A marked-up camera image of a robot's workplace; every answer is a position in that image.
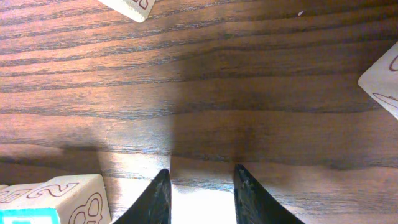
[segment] dark brown wood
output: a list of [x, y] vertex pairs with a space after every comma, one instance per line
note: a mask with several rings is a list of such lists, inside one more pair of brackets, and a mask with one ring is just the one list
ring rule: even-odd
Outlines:
[[173, 223], [233, 223], [240, 162], [305, 223], [395, 223], [398, 121], [357, 81], [397, 24], [396, 0], [159, 0], [142, 24], [0, 0], [0, 182], [99, 172], [116, 218], [171, 168]]

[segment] blue sticker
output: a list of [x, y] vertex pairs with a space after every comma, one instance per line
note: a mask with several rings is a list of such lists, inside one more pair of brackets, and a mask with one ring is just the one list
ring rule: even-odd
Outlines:
[[54, 208], [0, 211], [0, 224], [60, 224]]

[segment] wooden surface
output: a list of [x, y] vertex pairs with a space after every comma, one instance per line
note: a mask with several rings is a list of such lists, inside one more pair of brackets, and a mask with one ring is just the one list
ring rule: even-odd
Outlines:
[[0, 0], [0, 181], [102, 173], [113, 218], [171, 168], [173, 223], [234, 223], [243, 163], [306, 223], [396, 223], [398, 121], [357, 85], [396, 0]]

